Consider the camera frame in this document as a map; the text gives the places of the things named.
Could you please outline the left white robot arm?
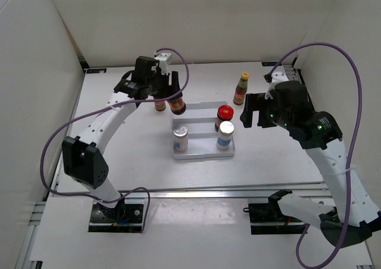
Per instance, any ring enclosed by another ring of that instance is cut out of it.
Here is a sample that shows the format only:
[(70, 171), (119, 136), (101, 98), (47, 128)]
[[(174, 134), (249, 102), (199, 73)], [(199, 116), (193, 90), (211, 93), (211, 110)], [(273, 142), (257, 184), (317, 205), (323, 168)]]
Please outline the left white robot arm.
[(118, 128), (143, 100), (163, 99), (173, 114), (185, 112), (179, 75), (169, 71), (170, 61), (170, 53), (153, 58), (139, 56), (134, 70), (124, 74), (115, 86), (107, 102), (109, 109), (98, 114), (79, 135), (67, 136), (62, 142), (64, 172), (99, 199), (101, 212), (113, 222), (127, 217), (126, 206), (107, 177), (109, 167), (103, 153)]

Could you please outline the silver-capped white shaker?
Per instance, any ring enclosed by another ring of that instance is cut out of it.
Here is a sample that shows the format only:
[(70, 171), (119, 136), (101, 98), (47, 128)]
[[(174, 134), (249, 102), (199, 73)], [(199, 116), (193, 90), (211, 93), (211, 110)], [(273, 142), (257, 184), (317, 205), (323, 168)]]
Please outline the silver-capped white shaker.
[(178, 152), (188, 150), (188, 128), (183, 124), (177, 124), (173, 128), (173, 145)]
[(230, 121), (223, 121), (218, 129), (218, 137), (216, 147), (219, 150), (227, 150), (232, 142), (233, 133), (235, 131), (234, 124)]

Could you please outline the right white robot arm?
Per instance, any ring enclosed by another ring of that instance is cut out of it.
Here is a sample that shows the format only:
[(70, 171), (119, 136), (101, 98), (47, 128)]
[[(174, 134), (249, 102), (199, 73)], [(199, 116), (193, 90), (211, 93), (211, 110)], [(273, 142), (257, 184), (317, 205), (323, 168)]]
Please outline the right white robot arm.
[(329, 189), (333, 206), (321, 205), (283, 189), (268, 197), (260, 217), (282, 221), (296, 218), (321, 230), (333, 246), (359, 244), (380, 230), (380, 209), (370, 199), (350, 166), (342, 132), (331, 114), (315, 111), (307, 88), (296, 81), (281, 82), (266, 93), (248, 93), (240, 120), (252, 126), (257, 111), (258, 126), (279, 126), (289, 132), (318, 168)]

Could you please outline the red-lidded sauce jar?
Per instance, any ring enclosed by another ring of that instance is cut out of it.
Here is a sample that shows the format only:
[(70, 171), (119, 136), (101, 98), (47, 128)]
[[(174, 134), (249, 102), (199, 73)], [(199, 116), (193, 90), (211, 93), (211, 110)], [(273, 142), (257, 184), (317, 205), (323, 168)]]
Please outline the red-lidded sauce jar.
[(218, 131), (220, 124), (224, 121), (230, 121), (233, 118), (234, 109), (230, 105), (221, 105), (217, 110), (217, 120), (215, 122), (215, 130)]
[(167, 100), (170, 110), (174, 115), (181, 115), (186, 111), (186, 104), (182, 98), (182, 95), (179, 95), (175, 98)]

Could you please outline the yellow-capped sauce bottle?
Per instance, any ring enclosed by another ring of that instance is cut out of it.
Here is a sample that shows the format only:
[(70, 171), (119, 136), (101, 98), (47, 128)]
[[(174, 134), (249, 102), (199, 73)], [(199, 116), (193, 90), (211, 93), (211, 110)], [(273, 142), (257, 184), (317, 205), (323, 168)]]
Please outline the yellow-capped sauce bottle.
[(242, 105), (245, 101), (245, 95), (248, 89), (249, 73), (243, 72), (241, 78), (236, 86), (233, 103), (235, 105)]
[(166, 101), (163, 100), (157, 100), (155, 101), (155, 110), (156, 111), (164, 111), (166, 109)]

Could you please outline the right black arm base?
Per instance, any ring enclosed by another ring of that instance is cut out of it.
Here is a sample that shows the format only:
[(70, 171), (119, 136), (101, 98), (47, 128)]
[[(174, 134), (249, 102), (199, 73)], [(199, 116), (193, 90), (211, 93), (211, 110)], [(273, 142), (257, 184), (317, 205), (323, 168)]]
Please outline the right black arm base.
[(248, 204), (242, 210), (249, 215), (252, 235), (301, 234), (305, 223), (287, 216), (274, 217), (267, 204)]

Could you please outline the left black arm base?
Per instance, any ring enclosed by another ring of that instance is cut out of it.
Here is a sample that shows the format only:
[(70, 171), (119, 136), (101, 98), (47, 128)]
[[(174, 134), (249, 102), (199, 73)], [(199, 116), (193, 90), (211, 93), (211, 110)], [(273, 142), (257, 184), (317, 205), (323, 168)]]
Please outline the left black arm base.
[(151, 198), (119, 201), (114, 208), (99, 203), (92, 205), (88, 232), (91, 233), (143, 233)]

